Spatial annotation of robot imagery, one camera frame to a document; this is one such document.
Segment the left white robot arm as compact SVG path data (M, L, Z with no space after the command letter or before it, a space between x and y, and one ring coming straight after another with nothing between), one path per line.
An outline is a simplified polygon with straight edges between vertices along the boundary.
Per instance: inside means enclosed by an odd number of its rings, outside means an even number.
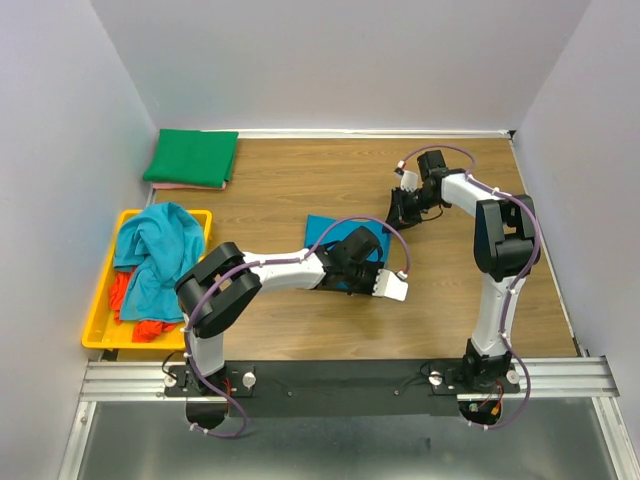
M242 252L233 242L216 247L175 285L185 317L185 378L195 395L227 389L224 332L260 293L289 289L371 295L385 265L384 243L359 224L344 238L284 254Z

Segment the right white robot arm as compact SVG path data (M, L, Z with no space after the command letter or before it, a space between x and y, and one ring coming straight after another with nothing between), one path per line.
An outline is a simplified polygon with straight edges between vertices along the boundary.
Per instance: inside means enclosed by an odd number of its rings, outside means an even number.
M540 257L540 226L530 196L490 187L473 176L472 167L448 167L443 148L414 151L418 173L407 169L407 159L398 162L394 173L400 184L391 190L386 223L396 230L411 228L430 209L452 206L474 219L473 256L483 274L479 316L462 359L447 377L455 386L480 392L511 370L512 325L522 287Z

